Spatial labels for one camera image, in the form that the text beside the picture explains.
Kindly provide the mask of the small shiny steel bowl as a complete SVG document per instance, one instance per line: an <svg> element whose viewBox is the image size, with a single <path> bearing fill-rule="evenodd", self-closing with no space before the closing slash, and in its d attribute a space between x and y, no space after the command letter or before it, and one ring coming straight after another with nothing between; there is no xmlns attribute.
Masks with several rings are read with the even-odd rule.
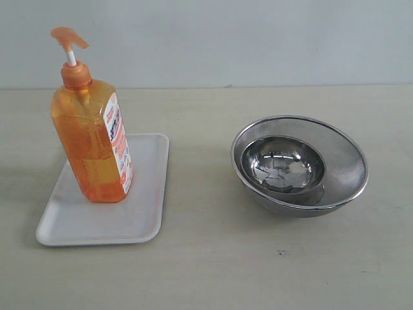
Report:
<svg viewBox="0 0 413 310"><path fill-rule="evenodd" d="M264 136L242 152L246 177L274 196L304 196L323 186L325 160L310 144L290 136Z"/></svg>

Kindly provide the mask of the orange pump soap bottle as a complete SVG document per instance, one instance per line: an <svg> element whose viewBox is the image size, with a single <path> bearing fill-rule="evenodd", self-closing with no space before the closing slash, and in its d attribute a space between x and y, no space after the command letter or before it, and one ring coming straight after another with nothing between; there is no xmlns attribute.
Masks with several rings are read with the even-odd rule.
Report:
<svg viewBox="0 0 413 310"><path fill-rule="evenodd" d="M50 114L81 192L91 202L125 199L133 163L116 88L94 79L88 66L76 59L73 46L88 43L74 30L58 27L50 35L65 51L63 86L51 102Z"/></svg>

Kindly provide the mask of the steel mesh colander bowl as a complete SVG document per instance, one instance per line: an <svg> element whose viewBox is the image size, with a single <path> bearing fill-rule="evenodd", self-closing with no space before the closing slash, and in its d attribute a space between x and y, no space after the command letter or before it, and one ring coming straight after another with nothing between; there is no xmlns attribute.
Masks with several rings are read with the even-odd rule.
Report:
<svg viewBox="0 0 413 310"><path fill-rule="evenodd" d="M313 146L325 160L326 174L318 191L304 196L274 196L253 184L241 168L241 155L252 141L264 136L290 136ZM242 129L231 146L232 166L247 192L274 213L309 218L331 213L357 198L368 182L368 165L359 146L328 123L293 115L270 116Z"/></svg>

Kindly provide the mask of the white rectangular plastic tray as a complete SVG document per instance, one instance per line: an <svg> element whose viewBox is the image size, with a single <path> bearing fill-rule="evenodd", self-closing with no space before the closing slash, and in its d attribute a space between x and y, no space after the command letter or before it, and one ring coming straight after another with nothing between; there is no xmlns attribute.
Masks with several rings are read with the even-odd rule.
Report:
<svg viewBox="0 0 413 310"><path fill-rule="evenodd" d="M169 139L160 133L129 134L136 176L118 203L92 203L82 194L69 163L61 171L36 230L45 246L144 243L162 222Z"/></svg>

